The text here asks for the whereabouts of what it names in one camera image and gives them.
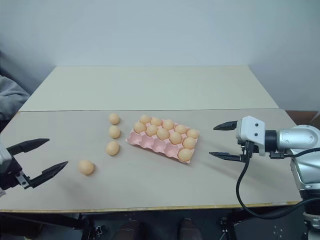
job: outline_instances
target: egg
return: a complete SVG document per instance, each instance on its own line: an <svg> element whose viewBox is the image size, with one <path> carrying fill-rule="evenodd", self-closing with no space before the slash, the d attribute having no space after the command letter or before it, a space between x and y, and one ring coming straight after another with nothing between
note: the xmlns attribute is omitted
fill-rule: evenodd
<svg viewBox="0 0 320 240"><path fill-rule="evenodd" d="M174 131L180 134L185 134L187 132L187 128L184 125L177 125L175 126Z"/></svg>
<svg viewBox="0 0 320 240"><path fill-rule="evenodd" d="M167 130L173 129L174 126L175 126L175 123L170 119L164 120L162 123L162 127Z"/></svg>
<svg viewBox="0 0 320 240"><path fill-rule="evenodd" d="M155 126L161 126L161 124L162 124L162 120L161 119L159 119L159 118L157 118L157 117L153 117L152 119L151 119L151 124L152 125L155 125Z"/></svg>
<svg viewBox="0 0 320 240"><path fill-rule="evenodd" d="M151 124L150 126L148 126L148 127L146 128L145 133L146 133L149 137L151 137L151 136L153 136L153 135L156 135L156 134L157 134L157 131L158 131L157 126Z"/></svg>
<svg viewBox="0 0 320 240"><path fill-rule="evenodd" d="M147 123L150 123L151 117L147 115L142 115L139 121L140 123L147 124Z"/></svg>
<svg viewBox="0 0 320 240"><path fill-rule="evenodd" d="M156 135L160 140L165 140L165 139L169 138L168 130L166 130L162 127L158 129L158 131L156 132Z"/></svg>
<svg viewBox="0 0 320 240"><path fill-rule="evenodd" d="M180 133L174 131L170 134L169 140L173 145L177 145L181 143L182 136L180 135Z"/></svg>
<svg viewBox="0 0 320 240"><path fill-rule="evenodd" d="M117 124L117 123L119 123L119 121L120 121L120 118L119 118L118 114L116 114L114 112L109 114L109 122L111 124Z"/></svg>
<svg viewBox="0 0 320 240"><path fill-rule="evenodd" d="M199 137L199 133L197 130L195 129L189 129L187 132L186 132L186 135L188 137L192 137L194 139L197 139Z"/></svg>
<svg viewBox="0 0 320 240"><path fill-rule="evenodd" d="M105 152L110 156L116 155L119 151L119 143L116 141L111 141L106 145Z"/></svg>
<svg viewBox="0 0 320 240"><path fill-rule="evenodd" d="M196 145L196 140L193 137L189 136L185 140L183 140L182 145L186 149L194 149Z"/></svg>
<svg viewBox="0 0 320 240"><path fill-rule="evenodd" d="M78 170L83 175L91 174L94 171L94 169L95 169L95 165L89 160L81 160L78 163Z"/></svg>
<svg viewBox="0 0 320 240"><path fill-rule="evenodd" d="M109 127L109 136L113 139L116 139L120 136L120 129L117 126L112 125Z"/></svg>
<svg viewBox="0 0 320 240"><path fill-rule="evenodd" d="M133 130L137 134L142 133L142 132L144 132L146 130L146 125L144 125L143 123L138 121L133 125Z"/></svg>
<svg viewBox="0 0 320 240"><path fill-rule="evenodd" d="M188 162L192 157L193 152L190 149L183 148L178 153L178 158L181 162Z"/></svg>

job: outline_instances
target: pink egg tray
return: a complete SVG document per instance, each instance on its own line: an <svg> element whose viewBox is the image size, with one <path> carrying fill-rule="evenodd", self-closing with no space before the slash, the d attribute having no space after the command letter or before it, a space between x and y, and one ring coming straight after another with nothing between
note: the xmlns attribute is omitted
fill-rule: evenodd
<svg viewBox="0 0 320 240"><path fill-rule="evenodd" d="M175 127L179 125L179 123L174 123L173 129L169 130L169 134L174 132ZM189 164L191 159L189 161L180 161L178 158L178 153L181 149L184 148L182 143L184 142L184 139L188 136L184 133L181 134L182 141L179 144L172 144L171 141L167 138L165 140L160 140L157 135L148 136L146 132L136 133L133 129L131 130L128 138L126 141L130 143L131 145L137 145L144 149L151 149L155 153L162 153L165 154L169 158L175 158L181 163Z"/></svg>

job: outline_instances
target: floor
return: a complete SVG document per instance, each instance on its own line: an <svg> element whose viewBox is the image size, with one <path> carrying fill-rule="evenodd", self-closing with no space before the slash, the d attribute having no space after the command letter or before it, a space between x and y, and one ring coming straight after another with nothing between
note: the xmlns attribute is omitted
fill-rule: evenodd
<svg viewBox="0 0 320 240"><path fill-rule="evenodd" d="M95 226L103 225L107 232L100 240L110 240L114 232L125 222L144 222L150 240L176 240L178 226L183 218L191 218L200 229L203 240L226 240L219 220L230 213L227 209L141 211L108 214L89 214ZM290 215L277 220L250 219L235 226L238 240L301 240L306 231L300 208ZM44 226L37 240L80 240L81 230L61 226ZM1 240L23 240L21 236L2 235Z"/></svg>

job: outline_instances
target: white table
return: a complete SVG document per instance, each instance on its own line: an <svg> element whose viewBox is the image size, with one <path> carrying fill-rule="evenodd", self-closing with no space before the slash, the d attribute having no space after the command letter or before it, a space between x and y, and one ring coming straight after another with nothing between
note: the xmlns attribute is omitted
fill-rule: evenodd
<svg viewBox="0 0 320 240"><path fill-rule="evenodd" d="M115 156L105 153L109 111L20 112L1 134L10 145L50 138L43 146L16 156L23 171L36 177L42 170L64 161L68 165L53 179L34 188L14 187L0 200L3 211L106 212L159 209L239 207L235 187L243 163L222 160L209 152L239 154L235 131L213 131L220 123L247 115L263 119L268 129L293 127L281 109L118 111L122 135ZM142 114L171 118L200 131L190 164L125 142L132 124ZM84 176L77 170L82 159L96 171ZM241 187L249 206L290 204L300 200L289 160L258 154L251 160Z"/></svg>
<svg viewBox="0 0 320 240"><path fill-rule="evenodd" d="M172 94L177 92L192 97ZM104 151L111 140L110 111L121 117L118 126L122 134L117 139L121 147L114 157ZM190 164L125 142L132 124L142 114L170 118L200 130ZM265 121L268 129L294 126L247 66L57 67L0 137L7 147L30 139L50 138L43 146L16 156L31 177L56 163L67 160L69 163L57 176L35 189L18 186L8 189L0 199L0 211L61 213L239 207L235 187L244 165L213 157L208 152L240 153L234 131L212 128L247 115ZM81 159L95 164L92 175L84 176L77 171ZM252 207L300 201L289 160L267 156L254 156L240 193Z"/></svg>
<svg viewBox="0 0 320 240"><path fill-rule="evenodd" d="M248 66L61 66L20 111L274 108Z"/></svg>

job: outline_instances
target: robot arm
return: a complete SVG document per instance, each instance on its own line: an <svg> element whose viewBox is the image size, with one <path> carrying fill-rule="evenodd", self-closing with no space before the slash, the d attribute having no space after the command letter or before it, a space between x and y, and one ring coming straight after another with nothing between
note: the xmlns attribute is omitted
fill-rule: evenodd
<svg viewBox="0 0 320 240"><path fill-rule="evenodd" d="M47 141L49 141L49 139L39 138L24 141L8 148L5 148L0 142L0 197L6 193L4 190L13 188L16 185L21 185L24 189L29 187L35 188L53 178L67 165L68 161L51 166L42 171L41 175L33 179L25 175L22 167L14 158L14 155L29 152L40 147Z"/></svg>
<svg viewBox="0 0 320 240"><path fill-rule="evenodd" d="M240 181L253 153L258 153L260 156L269 153L271 159L291 158L291 171L303 198L300 204L305 204L305 222L313 234L318 234L314 231L320 231L320 130L309 125L298 125L278 131L266 130L265 123L252 116L222 123L214 130L236 130L235 136L241 145L242 154L231 155L227 152L210 152L210 154L224 160L246 163ZM238 199L247 210L240 197Z"/></svg>

